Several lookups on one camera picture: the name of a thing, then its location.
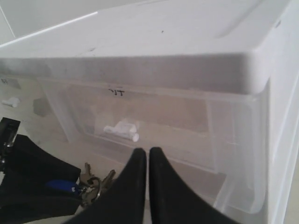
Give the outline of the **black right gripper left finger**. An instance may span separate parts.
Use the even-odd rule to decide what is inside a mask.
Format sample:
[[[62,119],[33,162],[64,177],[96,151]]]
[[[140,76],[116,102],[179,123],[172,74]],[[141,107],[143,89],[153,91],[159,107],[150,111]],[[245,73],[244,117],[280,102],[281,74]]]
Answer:
[[[141,224],[146,190],[147,157],[136,148],[109,190],[67,224]]]

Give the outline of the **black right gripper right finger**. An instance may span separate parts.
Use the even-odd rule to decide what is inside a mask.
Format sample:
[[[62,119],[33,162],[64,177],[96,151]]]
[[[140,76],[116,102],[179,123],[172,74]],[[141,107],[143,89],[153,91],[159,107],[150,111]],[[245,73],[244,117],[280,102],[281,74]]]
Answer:
[[[154,224],[236,224],[180,178],[160,147],[149,151],[149,202]]]

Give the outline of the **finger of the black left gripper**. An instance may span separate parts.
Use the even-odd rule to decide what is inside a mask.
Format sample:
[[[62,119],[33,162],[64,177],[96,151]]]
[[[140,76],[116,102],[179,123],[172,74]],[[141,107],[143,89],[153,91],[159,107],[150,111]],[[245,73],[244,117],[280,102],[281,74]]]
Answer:
[[[80,203],[72,192],[54,189],[54,180],[76,183],[81,169],[42,150],[28,136],[17,135],[7,155],[0,185],[0,209],[49,216],[73,215]]]

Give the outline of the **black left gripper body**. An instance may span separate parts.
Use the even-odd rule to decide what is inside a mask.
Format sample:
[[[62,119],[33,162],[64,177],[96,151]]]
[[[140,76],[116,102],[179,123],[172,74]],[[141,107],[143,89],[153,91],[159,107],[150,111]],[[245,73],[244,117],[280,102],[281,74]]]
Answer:
[[[3,117],[0,121],[0,171],[4,172],[7,155],[12,149],[20,121]]]

